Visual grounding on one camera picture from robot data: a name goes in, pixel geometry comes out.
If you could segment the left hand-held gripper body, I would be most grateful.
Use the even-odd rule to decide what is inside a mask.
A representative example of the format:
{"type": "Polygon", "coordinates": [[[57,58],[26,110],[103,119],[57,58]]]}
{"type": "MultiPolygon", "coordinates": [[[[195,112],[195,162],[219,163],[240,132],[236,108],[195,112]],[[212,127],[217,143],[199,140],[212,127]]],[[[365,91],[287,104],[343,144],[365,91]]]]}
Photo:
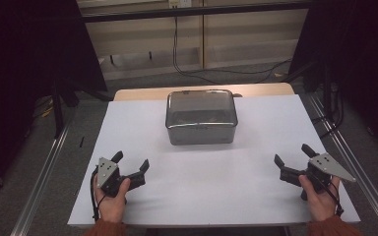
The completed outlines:
{"type": "Polygon", "coordinates": [[[125,177],[120,175],[117,163],[104,157],[99,159],[96,186],[108,197],[114,198],[117,196],[119,187],[124,180],[125,177]]]}

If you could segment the black curtain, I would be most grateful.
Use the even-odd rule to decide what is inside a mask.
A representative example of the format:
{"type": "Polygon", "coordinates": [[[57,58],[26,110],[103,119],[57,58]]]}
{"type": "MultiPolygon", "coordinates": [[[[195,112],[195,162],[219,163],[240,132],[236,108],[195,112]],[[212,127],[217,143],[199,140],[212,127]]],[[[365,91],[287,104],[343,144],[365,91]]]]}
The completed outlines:
{"type": "Polygon", "coordinates": [[[315,89],[329,70],[378,136],[378,0],[310,0],[289,70],[315,89]]]}
{"type": "Polygon", "coordinates": [[[35,102],[106,84],[77,0],[0,0],[0,178],[32,123],[35,102]]]}

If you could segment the white wall outlet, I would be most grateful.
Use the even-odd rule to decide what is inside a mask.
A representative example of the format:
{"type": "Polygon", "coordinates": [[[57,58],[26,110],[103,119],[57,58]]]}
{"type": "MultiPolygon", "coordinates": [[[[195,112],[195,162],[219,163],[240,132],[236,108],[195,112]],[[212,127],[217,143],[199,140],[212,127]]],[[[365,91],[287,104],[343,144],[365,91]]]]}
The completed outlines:
{"type": "Polygon", "coordinates": [[[168,0],[168,5],[170,9],[190,8],[192,0],[168,0]]]}

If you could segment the black horizontal bar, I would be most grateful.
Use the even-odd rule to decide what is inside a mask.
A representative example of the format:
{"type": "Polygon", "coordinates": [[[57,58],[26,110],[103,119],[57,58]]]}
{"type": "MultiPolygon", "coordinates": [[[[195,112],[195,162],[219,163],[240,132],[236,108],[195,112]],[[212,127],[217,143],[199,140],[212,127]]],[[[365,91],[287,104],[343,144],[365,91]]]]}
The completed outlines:
{"type": "Polygon", "coordinates": [[[205,15],[238,14],[238,13],[251,13],[251,12],[270,12],[270,11],[307,9],[312,4],[313,2],[311,0],[301,0],[301,1],[293,1],[293,2],[274,2],[274,3],[247,4],[247,5],[192,7],[192,8],[181,8],[181,9],[147,10],[147,11],[138,11],[138,12],[124,12],[124,13],[84,14],[82,16],[82,20],[85,23],[99,23],[99,22],[159,19],[159,18],[192,17],[192,16],[205,16],[205,15]]]}

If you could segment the beige wooden cabinet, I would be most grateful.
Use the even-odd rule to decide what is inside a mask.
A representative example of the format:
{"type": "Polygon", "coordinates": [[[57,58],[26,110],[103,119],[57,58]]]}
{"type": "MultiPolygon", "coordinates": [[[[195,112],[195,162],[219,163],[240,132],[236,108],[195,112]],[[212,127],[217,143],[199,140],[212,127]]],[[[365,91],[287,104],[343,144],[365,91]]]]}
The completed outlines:
{"type": "Polygon", "coordinates": [[[298,9],[87,23],[86,27],[104,78],[117,80],[173,73],[176,68],[189,71],[287,59],[293,55],[306,14],[298,9]]]}

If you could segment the black metal stand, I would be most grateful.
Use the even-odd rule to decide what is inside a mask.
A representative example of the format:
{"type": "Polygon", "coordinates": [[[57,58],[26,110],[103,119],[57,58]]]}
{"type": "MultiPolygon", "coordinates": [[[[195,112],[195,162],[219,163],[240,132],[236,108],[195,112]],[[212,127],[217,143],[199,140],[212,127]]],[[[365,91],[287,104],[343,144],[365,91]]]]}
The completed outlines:
{"type": "Polygon", "coordinates": [[[53,81],[51,98],[56,125],[55,139],[58,139],[64,129],[61,101],[64,101],[68,107],[75,107],[79,104],[79,98],[75,94],[73,82],[67,79],[56,79],[53,81]]]}

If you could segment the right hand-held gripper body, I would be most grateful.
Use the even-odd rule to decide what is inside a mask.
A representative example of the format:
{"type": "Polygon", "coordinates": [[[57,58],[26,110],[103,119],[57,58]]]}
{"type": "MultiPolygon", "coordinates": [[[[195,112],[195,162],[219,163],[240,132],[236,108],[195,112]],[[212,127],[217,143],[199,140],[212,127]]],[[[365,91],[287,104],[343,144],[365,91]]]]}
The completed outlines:
{"type": "Polygon", "coordinates": [[[322,154],[316,153],[309,159],[305,175],[311,181],[317,193],[320,193],[329,186],[333,176],[337,176],[349,182],[356,181],[356,179],[327,152],[322,154]]]}

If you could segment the clear plastic box lid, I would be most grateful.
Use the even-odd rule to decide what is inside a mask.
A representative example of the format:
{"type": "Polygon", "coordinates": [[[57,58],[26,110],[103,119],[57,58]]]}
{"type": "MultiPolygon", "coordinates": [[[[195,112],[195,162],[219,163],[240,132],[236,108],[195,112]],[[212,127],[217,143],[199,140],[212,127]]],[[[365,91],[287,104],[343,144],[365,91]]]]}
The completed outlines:
{"type": "Polygon", "coordinates": [[[165,127],[235,128],[238,118],[233,93],[227,89],[173,91],[167,97],[165,127]]]}

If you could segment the light wooden table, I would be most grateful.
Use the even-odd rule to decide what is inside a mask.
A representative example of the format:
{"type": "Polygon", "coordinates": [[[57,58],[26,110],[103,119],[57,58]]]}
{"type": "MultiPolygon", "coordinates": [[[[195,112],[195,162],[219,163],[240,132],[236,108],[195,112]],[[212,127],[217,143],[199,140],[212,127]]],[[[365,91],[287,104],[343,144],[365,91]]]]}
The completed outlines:
{"type": "Polygon", "coordinates": [[[121,89],[116,92],[113,100],[166,100],[167,96],[173,91],[202,89],[227,89],[230,90],[233,94],[240,94],[242,97],[294,94],[292,86],[287,83],[270,83],[222,86],[121,89]]]}

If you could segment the aluminium floor rail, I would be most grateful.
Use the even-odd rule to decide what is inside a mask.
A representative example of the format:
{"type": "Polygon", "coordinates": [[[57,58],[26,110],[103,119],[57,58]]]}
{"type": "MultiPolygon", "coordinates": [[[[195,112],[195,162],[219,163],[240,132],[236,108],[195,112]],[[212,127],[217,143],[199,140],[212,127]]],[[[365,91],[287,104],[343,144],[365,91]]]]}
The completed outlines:
{"type": "Polygon", "coordinates": [[[31,190],[29,198],[23,207],[23,210],[18,217],[18,220],[10,234],[10,236],[28,236],[28,232],[32,225],[33,218],[39,207],[44,191],[46,189],[48,180],[53,172],[55,163],[60,155],[61,149],[64,146],[66,137],[70,130],[71,122],[63,126],[57,138],[54,140],[52,147],[45,159],[45,162],[40,170],[37,180],[31,190]]]}
{"type": "Polygon", "coordinates": [[[378,138],[346,103],[329,120],[319,94],[306,93],[302,101],[327,152],[357,179],[345,183],[360,217],[356,227],[365,236],[378,236],[378,138]]]}

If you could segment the white board mat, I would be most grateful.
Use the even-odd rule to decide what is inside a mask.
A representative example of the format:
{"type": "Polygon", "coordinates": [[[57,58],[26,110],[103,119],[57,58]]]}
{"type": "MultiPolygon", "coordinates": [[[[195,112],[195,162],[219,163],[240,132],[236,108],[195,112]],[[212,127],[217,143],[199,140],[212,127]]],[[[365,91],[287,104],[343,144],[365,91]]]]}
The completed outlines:
{"type": "Polygon", "coordinates": [[[302,145],[324,147],[294,95],[238,97],[230,144],[174,146],[165,128],[163,100],[115,101],[107,106],[94,152],[124,156],[121,173],[150,164],[145,185],[127,195],[124,222],[148,228],[293,225],[309,220],[300,188],[283,182],[274,163],[305,169],[302,145]]]}

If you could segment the person's left hand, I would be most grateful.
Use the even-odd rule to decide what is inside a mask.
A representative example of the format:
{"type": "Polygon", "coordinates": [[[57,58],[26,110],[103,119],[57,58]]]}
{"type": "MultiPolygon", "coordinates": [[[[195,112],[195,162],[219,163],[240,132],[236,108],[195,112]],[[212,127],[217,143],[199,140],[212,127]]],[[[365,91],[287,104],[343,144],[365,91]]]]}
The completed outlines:
{"type": "Polygon", "coordinates": [[[97,177],[94,177],[94,197],[98,205],[99,215],[103,221],[121,223],[125,211],[126,194],[131,181],[126,178],[120,185],[115,198],[106,197],[104,191],[97,184],[97,177]]]}

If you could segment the clear grey plastic box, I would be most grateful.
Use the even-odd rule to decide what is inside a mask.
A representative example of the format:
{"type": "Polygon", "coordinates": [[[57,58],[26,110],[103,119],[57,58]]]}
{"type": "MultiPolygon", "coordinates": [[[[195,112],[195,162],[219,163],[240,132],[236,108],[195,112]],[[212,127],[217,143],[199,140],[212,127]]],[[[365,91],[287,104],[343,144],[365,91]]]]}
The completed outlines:
{"type": "Polygon", "coordinates": [[[174,146],[230,144],[233,142],[235,128],[195,127],[167,129],[170,142],[174,146]]]}

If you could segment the person's right hand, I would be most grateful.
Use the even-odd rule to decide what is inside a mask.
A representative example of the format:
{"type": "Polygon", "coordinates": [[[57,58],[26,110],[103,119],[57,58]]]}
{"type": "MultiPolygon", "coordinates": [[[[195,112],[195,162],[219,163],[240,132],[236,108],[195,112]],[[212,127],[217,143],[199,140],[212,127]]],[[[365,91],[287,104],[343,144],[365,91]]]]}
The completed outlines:
{"type": "Polygon", "coordinates": [[[335,197],[339,195],[338,188],[341,182],[339,177],[334,176],[329,186],[329,191],[321,192],[320,194],[315,192],[311,181],[305,175],[300,175],[298,180],[307,195],[312,221],[324,221],[335,215],[337,204],[331,194],[335,197]]]}

